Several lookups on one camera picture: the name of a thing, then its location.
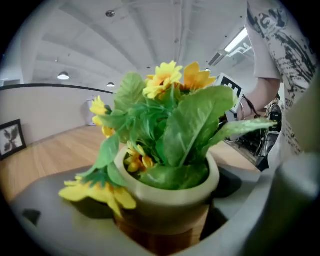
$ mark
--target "ceiling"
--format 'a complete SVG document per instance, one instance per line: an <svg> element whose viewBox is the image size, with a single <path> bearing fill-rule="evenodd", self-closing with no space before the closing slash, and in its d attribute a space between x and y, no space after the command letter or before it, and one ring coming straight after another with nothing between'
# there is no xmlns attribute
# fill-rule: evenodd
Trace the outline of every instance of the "ceiling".
<svg viewBox="0 0 320 256"><path fill-rule="evenodd" d="M108 10L115 16L107 17ZM253 51L208 63L244 27L246 13L246 0L60 1L37 47L32 82L61 83L57 76L66 71L63 84L116 92L125 73L145 76L172 60L197 61L213 76L230 73L253 65Z"/></svg>

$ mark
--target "artificial flower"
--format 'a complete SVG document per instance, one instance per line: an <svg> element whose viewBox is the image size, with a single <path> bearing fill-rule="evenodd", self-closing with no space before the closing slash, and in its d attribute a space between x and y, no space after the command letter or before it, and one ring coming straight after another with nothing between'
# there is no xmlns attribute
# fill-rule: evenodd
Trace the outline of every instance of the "artificial flower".
<svg viewBox="0 0 320 256"><path fill-rule="evenodd" d="M209 77L210 71L200 71L199 63L193 62L184 69L184 86L182 90L197 90L205 88L216 81L215 77Z"/></svg>
<svg viewBox="0 0 320 256"><path fill-rule="evenodd" d="M160 67L155 68L155 75L148 75L146 79L146 88L143 89L143 94L148 98L154 99L159 94L163 93L173 83L179 82L182 74L180 70L182 66L176 66L176 62L162 63Z"/></svg>
<svg viewBox="0 0 320 256"><path fill-rule="evenodd" d="M101 100L100 95L98 97L94 98L94 101L92 102L92 107L90 108L90 111L96 115L103 116L105 115L108 110L105 107L104 102Z"/></svg>
<svg viewBox="0 0 320 256"><path fill-rule="evenodd" d="M108 204L108 206L122 218L121 205L125 209L135 209L136 201L124 187L113 187L110 183L101 182L91 186L91 182L82 183L81 177L76 176L76 181L65 181L67 186L59 191L59 196L72 202L79 202L85 198L92 198L98 202Z"/></svg>
<svg viewBox="0 0 320 256"><path fill-rule="evenodd" d="M128 166L128 172L134 173L138 170L145 172L148 168L153 167L155 164L152 159L146 155L143 147L137 145L137 150L130 141L127 142L127 153L130 155L124 160L124 163Z"/></svg>
<svg viewBox="0 0 320 256"><path fill-rule="evenodd" d="M101 128L101 129L102 129L102 133L103 133L103 135L106 136L107 138L109 138L109 137L111 137L112 135L115 134L115 130L114 130L114 129L109 128L109 127L103 125L103 123L102 123L101 119L99 118L99 116L97 116L97 115L94 116L94 117L92 118L92 122L93 122L94 124L96 124L97 126L101 126L101 127L102 127L102 128Z"/></svg>

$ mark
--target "printed shirt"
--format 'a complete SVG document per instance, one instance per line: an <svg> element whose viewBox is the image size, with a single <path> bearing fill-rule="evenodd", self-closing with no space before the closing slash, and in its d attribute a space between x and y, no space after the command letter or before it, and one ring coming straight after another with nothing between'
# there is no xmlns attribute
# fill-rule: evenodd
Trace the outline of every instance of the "printed shirt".
<svg viewBox="0 0 320 256"><path fill-rule="evenodd" d="M247 7L245 27L254 51L254 76L284 83L281 133L268 155L269 167L276 168L301 153L286 112L309 87L318 60L297 21L280 2L248 0Z"/></svg>

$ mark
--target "picture frame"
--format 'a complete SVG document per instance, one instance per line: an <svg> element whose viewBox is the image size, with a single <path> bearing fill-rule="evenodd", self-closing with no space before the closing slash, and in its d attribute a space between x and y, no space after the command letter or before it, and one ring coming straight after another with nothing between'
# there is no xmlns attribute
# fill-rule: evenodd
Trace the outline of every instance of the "picture frame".
<svg viewBox="0 0 320 256"><path fill-rule="evenodd" d="M0 125L0 161L26 147L20 119Z"/></svg>

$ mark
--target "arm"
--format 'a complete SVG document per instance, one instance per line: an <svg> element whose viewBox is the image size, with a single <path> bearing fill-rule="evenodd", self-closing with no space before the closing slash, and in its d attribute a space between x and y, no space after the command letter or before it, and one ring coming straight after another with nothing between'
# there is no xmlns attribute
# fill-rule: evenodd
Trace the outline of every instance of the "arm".
<svg viewBox="0 0 320 256"><path fill-rule="evenodd" d="M280 88L281 75L262 35L254 29L248 18L245 22L245 28L254 52L254 76L258 78L254 90L245 96L252 102L255 110L259 111L275 99ZM239 106L237 110L238 120L243 120L253 114L246 100L242 99L241 103L244 116L241 106Z"/></svg>
<svg viewBox="0 0 320 256"><path fill-rule="evenodd" d="M252 102L256 111L262 110L275 99L280 88L280 82L281 81L279 79L275 78L258 78L258 82L254 90L246 95L248 100ZM243 105L245 116L242 115L242 109L239 106L237 110L238 120L243 120L254 113L245 99L242 99L241 103Z"/></svg>

